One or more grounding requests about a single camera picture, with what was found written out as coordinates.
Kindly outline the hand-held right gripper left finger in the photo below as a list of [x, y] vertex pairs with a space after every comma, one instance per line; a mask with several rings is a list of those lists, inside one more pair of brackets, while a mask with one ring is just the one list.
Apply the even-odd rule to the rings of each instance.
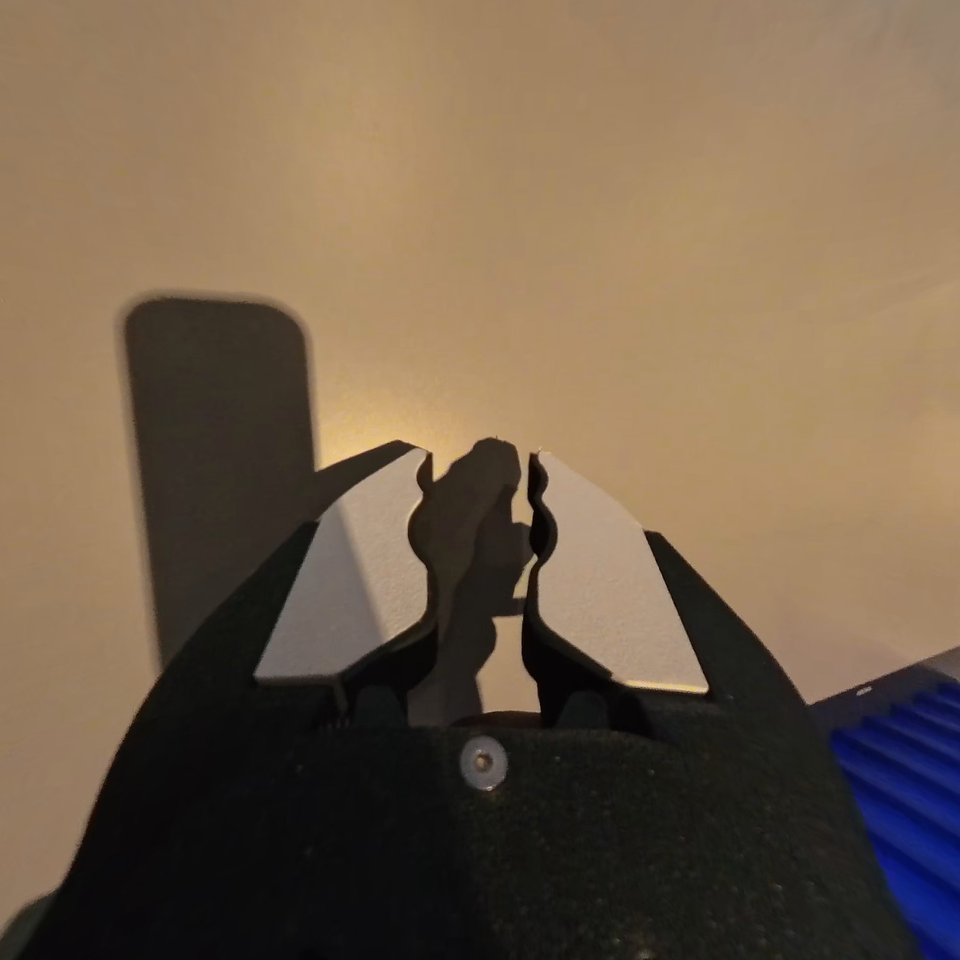
[[432, 486], [433, 456], [414, 446], [323, 512], [254, 669], [260, 687], [319, 687], [354, 723], [409, 723], [439, 650], [437, 575], [415, 529]]

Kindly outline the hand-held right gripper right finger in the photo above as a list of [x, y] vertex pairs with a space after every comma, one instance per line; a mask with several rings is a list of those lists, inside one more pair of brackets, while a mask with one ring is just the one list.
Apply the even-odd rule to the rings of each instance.
[[708, 704], [709, 680], [642, 523], [546, 450], [530, 457], [528, 495], [521, 655], [543, 726], [650, 735], [648, 706]]

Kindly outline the blue ribbed plastic object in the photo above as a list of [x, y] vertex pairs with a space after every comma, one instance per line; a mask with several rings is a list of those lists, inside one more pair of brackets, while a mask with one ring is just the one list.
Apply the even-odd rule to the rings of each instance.
[[959, 957], [959, 649], [810, 704], [924, 958]]

